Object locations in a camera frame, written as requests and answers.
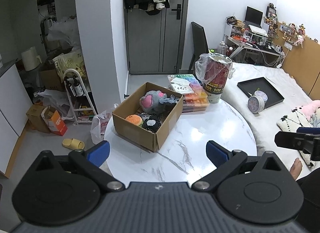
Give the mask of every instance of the cardboard box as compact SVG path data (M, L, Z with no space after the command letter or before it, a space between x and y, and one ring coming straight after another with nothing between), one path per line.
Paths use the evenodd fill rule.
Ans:
M41 105L32 105L28 112L26 113L29 121L32 125L40 132L50 133L49 127L46 125L45 121L41 117L42 111L45 109L45 106Z
M61 83L60 77L56 71L54 64L49 64L47 61L41 67L39 74L46 89L65 92L65 87Z
M58 111L52 107L47 106L41 113L42 119L48 125L51 132L63 136L67 131L67 126L61 119Z
M163 93L166 93L168 97L174 95L175 97L180 98L178 104L173 107L170 114L155 134L125 120L127 116L137 112L140 108L140 98L151 90L160 90ZM183 96L181 94L148 82L139 87L112 112L113 123L117 133L155 152L164 144L170 131L179 119L182 108Z

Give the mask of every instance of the yellow slipper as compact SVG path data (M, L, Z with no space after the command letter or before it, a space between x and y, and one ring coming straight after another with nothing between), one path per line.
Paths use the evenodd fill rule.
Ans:
M78 139L64 139L62 145L70 150L84 149L84 142Z

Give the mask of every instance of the white metal shelf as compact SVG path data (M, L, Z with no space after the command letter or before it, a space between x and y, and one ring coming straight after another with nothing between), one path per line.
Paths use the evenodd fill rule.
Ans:
M73 72L73 73L76 74L76 76L77 76L76 79L79 80L79 82L80 82L80 84L81 84L81 86L82 86L82 90L83 90L83 93L84 93L83 96L86 96L86 97L87 97L87 100L88 100L88 102L89 102L89 104L90 104L90 108L74 108L76 104L73 105L72 100L71 100L71 96L70 96L70 93L69 93L69 90L67 89L67 84L66 84L66 82L64 81L64 85L65 85L65 87L66 87L67 96L68 96L68 100L69 100L69 103L70 103L71 111L72 111L72 113L73 113L73 118L74 118L75 124L78 125L78 124L84 124L84 123L86 123L86 124L87 124L87 123L92 123L92 121L78 121L78 115L76 114L76 112L80 112L80 111L93 111L94 115L97 115L97 112L96 112L96 110L94 109L94 106L93 106L93 104L92 104L92 102L91 102L91 99L90 99L90 97L89 97L89 95L88 95L87 88L86 88L86 86L84 85L83 80L82 80L79 72L76 71L75 69L67 69L67 70L64 72L64 74L63 74L63 78L66 76L66 74L67 74L68 72Z

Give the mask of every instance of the white cabinet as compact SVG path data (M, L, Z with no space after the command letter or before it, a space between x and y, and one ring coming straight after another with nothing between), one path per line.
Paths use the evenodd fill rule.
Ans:
M0 112L0 171L5 173L12 150L18 140L17 134L11 128L3 114Z
M28 121L26 112L31 105L14 64L0 77L0 111L18 136Z

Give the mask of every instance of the white bedsheet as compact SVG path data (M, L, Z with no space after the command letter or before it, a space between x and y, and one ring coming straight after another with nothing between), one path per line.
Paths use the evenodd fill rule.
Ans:
M228 79L221 99L232 105L248 122L254 134L258 155L265 151L274 151L287 169L290 169L295 158L300 158L303 163L299 178L310 173L310 169L302 160L298 151L279 148L274 142L275 135L280 128L277 121L288 114L297 106L309 104L312 100L305 94L293 78L290 78L283 69L267 68L249 64L233 63L235 73L232 79ZM249 111L248 97L237 87L238 82L265 77L284 97L284 101L263 110L259 114Z

